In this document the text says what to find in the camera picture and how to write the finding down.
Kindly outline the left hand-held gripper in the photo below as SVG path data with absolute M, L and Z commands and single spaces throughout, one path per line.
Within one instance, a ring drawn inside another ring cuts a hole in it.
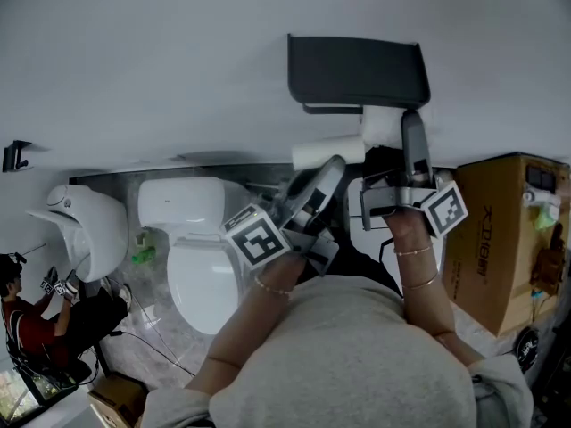
M 291 187 L 303 175 L 300 172 L 287 189 L 283 208 L 283 226 L 293 222 L 310 226 L 334 196 L 345 172 L 343 157 L 334 155 L 310 177 L 298 193 Z M 305 256 L 320 276 L 331 266 L 339 245 L 323 235 L 308 235 L 287 227 L 278 228 L 260 206 L 250 203 L 221 227 L 225 240 L 249 269 L 266 266 L 290 252 Z

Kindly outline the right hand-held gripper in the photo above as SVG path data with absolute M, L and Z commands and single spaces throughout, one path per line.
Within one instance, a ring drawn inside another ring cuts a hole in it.
M 451 174 L 433 174 L 424 122 L 413 110 L 401 117 L 402 149 L 376 146 L 363 162 L 360 207 L 363 228 L 404 210 L 419 212 L 429 234 L 442 238 L 468 216 Z

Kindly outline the thick white toilet paper roll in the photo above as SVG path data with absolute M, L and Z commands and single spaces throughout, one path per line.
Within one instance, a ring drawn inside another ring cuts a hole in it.
M 386 146 L 401 149 L 401 118 L 404 109 L 364 106 L 361 136 L 368 148 Z

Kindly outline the person's left forearm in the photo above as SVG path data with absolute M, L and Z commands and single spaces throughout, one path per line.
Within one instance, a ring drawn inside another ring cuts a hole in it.
M 213 396 L 227 388 L 268 339 L 295 287 L 296 277 L 286 272 L 295 255 L 281 256 L 255 277 L 239 308 L 215 336 L 199 372 L 186 386 L 188 390 Z

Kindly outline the person's right forearm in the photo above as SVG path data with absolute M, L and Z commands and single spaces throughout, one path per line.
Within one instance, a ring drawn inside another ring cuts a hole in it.
M 419 212 L 404 210 L 385 222 L 393 236 L 401 285 L 424 282 L 438 272 L 432 239 Z M 484 359 L 458 337 L 451 302 L 439 277 L 429 286 L 414 291 L 402 289 L 402 293 L 410 324 L 428 333 L 465 366 Z

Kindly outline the black paper towel dispenser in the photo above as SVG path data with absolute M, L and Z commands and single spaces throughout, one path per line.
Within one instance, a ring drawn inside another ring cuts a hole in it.
M 288 35 L 287 85 L 313 115 L 360 115 L 366 106 L 417 110 L 431 99 L 418 43 Z

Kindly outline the gold bangle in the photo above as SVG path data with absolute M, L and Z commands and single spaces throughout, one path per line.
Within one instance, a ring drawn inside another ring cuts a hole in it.
M 429 286 L 430 284 L 435 282 L 438 279 L 438 277 L 439 277 L 439 273 L 436 272 L 436 273 L 434 273 L 434 275 L 432 277 L 430 277 L 429 279 L 427 279 L 424 282 L 420 283 L 419 281 L 416 281 L 414 284 L 403 284 L 402 289 L 403 290 L 409 290 L 409 291 L 418 290 L 418 289 L 424 288 L 426 286 Z

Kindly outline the large cardboard box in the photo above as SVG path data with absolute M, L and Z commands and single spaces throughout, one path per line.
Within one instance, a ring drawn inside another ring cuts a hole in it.
M 566 163 L 511 153 L 457 168 L 468 217 L 446 238 L 443 283 L 451 301 L 490 333 L 505 333 L 532 324 L 555 310 L 555 296 L 531 285 L 538 253 L 550 246 L 555 226 L 534 229 L 541 207 L 525 207 L 522 195 L 532 188 L 525 169 L 532 165 L 557 176 L 554 194 L 561 199 L 559 222 L 569 245 L 571 224 L 571 166 Z

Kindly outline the white tube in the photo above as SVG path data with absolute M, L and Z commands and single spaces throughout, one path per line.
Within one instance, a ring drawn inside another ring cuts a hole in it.
M 544 205 L 560 207 L 561 199 L 558 195 L 545 190 L 527 188 L 522 195 L 525 207 L 542 207 Z

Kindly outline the green tissue pack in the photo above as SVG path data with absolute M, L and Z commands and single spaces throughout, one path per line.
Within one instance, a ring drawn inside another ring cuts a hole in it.
M 555 226 L 558 222 L 559 208 L 554 205 L 544 204 L 539 209 L 538 216 L 534 221 L 534 229 L 537 231 L 548 229 Z

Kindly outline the person's grey sweater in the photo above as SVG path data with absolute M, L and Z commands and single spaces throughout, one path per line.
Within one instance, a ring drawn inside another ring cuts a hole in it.
M 296 288 L 269 338 L 213 396 L 149 393 L 141 428 L 530 428 L 516 358 L 463 365 L 358 276 Z

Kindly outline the small cardboard box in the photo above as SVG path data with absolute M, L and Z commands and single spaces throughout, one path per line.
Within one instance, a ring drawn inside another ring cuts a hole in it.
M 112 373 L 100 379 L 87 396 L 105 428 L 136 428 L 147 394 L 144 383 Z

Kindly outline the black framed window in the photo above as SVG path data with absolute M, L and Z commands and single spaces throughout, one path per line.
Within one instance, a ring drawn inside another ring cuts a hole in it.
M 9 358 L 0 360 L 0 426 L 25 424 L 79 387 L 59 389 L 44 377 L 23 378 Z

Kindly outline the white wall urinal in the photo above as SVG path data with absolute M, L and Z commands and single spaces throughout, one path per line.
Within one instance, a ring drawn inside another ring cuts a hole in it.
M 72 268 L 83 283 L 107 277 L 128 251 L 125 206 L 84 185 L 58 185 L 42 210 L 28 214 L 58 227 Z

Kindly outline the black wall bracket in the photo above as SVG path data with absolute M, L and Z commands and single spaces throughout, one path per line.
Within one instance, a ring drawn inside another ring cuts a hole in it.
M 31 146 L 31 142 L 14 140 L 9 146 L 4 148 L 2 172 L 16 172 L 29 165 L 29 161 L 22 158 L 25 148 Z

